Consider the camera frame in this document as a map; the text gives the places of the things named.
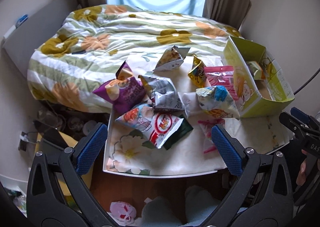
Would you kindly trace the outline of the person's right hand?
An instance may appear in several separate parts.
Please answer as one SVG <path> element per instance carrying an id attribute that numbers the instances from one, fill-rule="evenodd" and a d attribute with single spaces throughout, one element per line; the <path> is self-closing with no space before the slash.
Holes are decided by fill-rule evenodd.
<path id="1" fill-rule="evenodd" d="M 301 163 L 300 170 L 296 179 L 296 184 L 302 186 L 306 181 L 306 159 Z"/>

